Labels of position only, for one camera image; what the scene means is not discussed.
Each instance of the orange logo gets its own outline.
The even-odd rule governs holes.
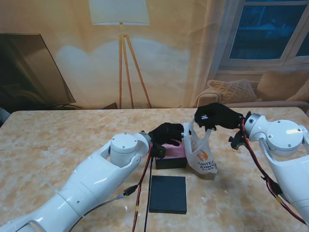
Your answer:
[[[201,151],[203,154],[198,154],[197,157],[201,160],[201,161],[206,161],[208,159],[208,155],[205,151]]]

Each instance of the black box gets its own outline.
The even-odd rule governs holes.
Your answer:
[[[180,146],[169,144],[164,144],[163,146],[166,148],[165,157],[163,159],[155,159],[156,169],[185,168],[187,166],[187,158],[181,142]]]
[[[153,175],[151,180],[149,212],[186,214],[185,177]]]

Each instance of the throw pillow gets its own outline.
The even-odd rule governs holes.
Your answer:
[[[250,82],[246,79],[230,82],[210,80],[207,85],[221,94],[221,103],[262,101],[256,97]]]
[[[305,84],[299,89],[299,91],[287,101],[306,101],[309,102],[309,79]]]

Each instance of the tabletop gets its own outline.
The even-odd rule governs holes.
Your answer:
[[[309,118],[298,108],[234,108],[265,115],[268,120],[289,119],[309,128]],[[192,120],[196,109],[136,109],[23,111],[13,113],[0,128],[0,225],[39,208],[54,195],[43,180],[61,189],[72,170],[115,134],[151,131],[164,122]],[[156,170],[153,175],[185,176],[187,214],[149,213],[147,231],[307,232],[268,192],[248,151],[230,147],[237,130],[218,127],[210,147],[218,173],[213,180],[197,177],[190,167]],[[252,143],[262,167],[274,177],[258,143]],[[304,148],[295,155],[305,155]],[[116,194],[140,179],[146,159]],[[137,232],[143,231],[148,172],[145,176]],[[74,232],[131,231],[136,193],[101,207],[74,228]]]

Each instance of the white plastic bag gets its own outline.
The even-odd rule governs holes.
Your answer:
[[[217,164],[208,143],[211,130],[207,130],[204,138],[200,139],[194,130],[194,119],[184,123],[183,129],[183,146],[188,164],[200,174],[217,173]]]

